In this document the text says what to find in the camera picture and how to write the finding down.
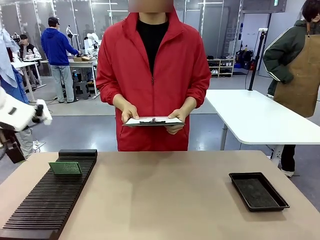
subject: black hair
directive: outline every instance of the black hair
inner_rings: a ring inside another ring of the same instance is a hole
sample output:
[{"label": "black hair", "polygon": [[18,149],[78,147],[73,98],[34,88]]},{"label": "black hair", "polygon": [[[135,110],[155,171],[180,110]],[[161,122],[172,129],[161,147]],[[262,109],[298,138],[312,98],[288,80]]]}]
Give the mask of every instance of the black hair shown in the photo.
[{"label": "black hair", "polygon": [[21,35],[20,35],[20,39],[21,39],[21,40],[25,40],[25,39],[28,39],[28,37],[27,37],[27,35],[25,35],[25,34],[21,34]]},{"label": "black hair", "polygon": [[57,23],[49,22],[49,27],[55,28],[56,26],[57,26]]},{"label": "black hair", "polygon": [[320,0],[306,0],[302,7],[302,15],[307,22],[311,22],[320,14]]}]

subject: brown apron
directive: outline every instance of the brown apron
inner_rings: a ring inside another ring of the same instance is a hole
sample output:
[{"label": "brown apron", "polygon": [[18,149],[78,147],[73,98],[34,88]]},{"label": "brown apron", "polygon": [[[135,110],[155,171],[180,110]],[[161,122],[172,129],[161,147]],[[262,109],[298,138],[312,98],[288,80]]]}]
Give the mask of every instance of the brown apron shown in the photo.
[{"label": "brown apron", "polygon": [[320,35],[310,35],[310,23],[307,33],[303,50],[287,65],[292,82],[278,82],[274,93],[277,103],[305,118],[315,113],[320,86]]}]

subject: person in brown apron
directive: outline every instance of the person in brown apron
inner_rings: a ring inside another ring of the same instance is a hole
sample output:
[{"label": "person in brown apron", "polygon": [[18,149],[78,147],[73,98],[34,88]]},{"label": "person in brown apron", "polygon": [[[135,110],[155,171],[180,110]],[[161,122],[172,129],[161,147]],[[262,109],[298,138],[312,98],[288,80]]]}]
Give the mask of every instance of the person in brown apron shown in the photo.
[{"label": "person in brown apron", "polygon": [[[307,0],[302,15],[304,20],[266,48],[263,61],[273,77],[268,95],[309,118],[314,115],[320,86],[320,0]],[[288,177],[295,172],[295,147],[285,145],[281,155],[281,170]]]}]

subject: white shoe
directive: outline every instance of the white shoe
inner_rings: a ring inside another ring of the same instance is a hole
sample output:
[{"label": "white shoe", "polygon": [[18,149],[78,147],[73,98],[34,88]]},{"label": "white shoe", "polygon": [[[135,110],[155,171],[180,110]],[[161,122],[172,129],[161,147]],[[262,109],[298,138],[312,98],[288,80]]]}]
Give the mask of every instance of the white shoe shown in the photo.
[{"label": "white shoe", "polygon": [[281,169],[281,172],[283,172],[284,175],[286,175],[288,178],[291,178],[295,172],[294,171],[285,171]]}]

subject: black shirt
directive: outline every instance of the black shirt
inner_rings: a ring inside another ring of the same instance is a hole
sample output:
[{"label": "black shirt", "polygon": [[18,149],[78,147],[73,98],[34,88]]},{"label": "black shirt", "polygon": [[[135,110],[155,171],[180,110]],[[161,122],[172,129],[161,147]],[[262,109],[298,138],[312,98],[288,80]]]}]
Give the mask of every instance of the black shirt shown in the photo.
[{"label": "black shirt", "polygon": [[154,75],[156,55],[160,47],[161,41],[168,30],[168,27],[168,21],[162,24],[152,25],[138,20],[136,24],[136,30],[140,34],[140,37],[146,50],[146,54],[148,56],[149,67],[152,76]]}]

